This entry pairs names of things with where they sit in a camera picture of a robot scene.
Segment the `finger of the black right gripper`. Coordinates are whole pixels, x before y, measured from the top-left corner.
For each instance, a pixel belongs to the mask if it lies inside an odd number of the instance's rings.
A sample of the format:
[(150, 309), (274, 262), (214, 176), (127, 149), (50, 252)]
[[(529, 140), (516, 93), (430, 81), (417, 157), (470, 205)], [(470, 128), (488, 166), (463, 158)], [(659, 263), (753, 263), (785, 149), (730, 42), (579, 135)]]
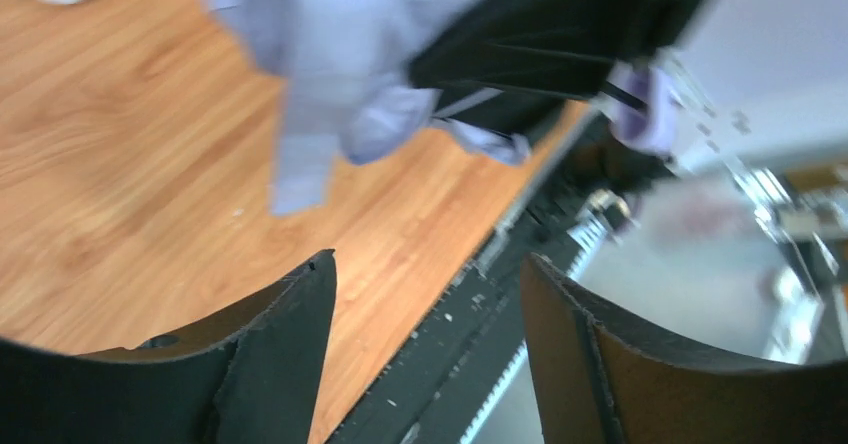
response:
[(482, 0), (410, 63), (418, 88), (447, 106), (495, 96), (458, 119), (530, 134), (567, 100), (588, 100), (619, 62), (647, 61), (674, 44), (704, 0)]

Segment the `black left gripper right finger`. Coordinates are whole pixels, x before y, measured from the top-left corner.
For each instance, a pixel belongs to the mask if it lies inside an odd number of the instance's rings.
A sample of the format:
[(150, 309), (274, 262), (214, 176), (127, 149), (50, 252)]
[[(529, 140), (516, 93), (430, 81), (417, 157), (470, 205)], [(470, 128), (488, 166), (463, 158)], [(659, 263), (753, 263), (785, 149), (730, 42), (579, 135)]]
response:
[(792, 366), (665, 330), (539, 255), (521, 305), (548, 443), (843, 443), (847, 364)]

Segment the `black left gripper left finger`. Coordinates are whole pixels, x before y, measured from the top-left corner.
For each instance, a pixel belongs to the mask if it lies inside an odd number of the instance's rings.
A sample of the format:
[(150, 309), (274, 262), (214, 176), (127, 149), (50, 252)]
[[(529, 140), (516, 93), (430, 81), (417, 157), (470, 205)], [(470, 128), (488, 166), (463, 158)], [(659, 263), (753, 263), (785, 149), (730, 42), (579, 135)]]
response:
[(332, 250), (135, 349), (1, 343), (5, 443), (304, 443), (337, 287)]

